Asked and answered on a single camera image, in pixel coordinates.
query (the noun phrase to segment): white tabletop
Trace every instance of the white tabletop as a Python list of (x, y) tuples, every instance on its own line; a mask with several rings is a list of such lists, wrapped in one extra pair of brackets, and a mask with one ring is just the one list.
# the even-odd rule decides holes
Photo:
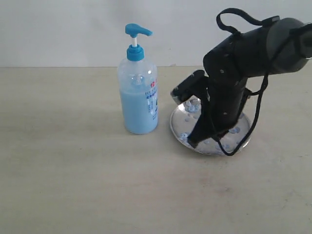
[(269, 77), (232, 157), (170, 131), (169, 93), (195, 69), (159, 68), (159, 125), (144, 136), (123, 127), (116, 68), (0, 69), (0, 233), (310, 234), (312, 65)]

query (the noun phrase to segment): pump bottle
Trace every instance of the pump bottle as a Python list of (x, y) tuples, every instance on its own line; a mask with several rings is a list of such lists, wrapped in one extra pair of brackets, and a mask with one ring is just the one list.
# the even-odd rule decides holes
[(125, 32), (132, 44), (118, 67), (124, 125), (133, 134), (147, 134), (158, 124), (157, 67), (144, 57), (137, 35), (151, 36), (152, 32), (134, 23), (127, 24)]

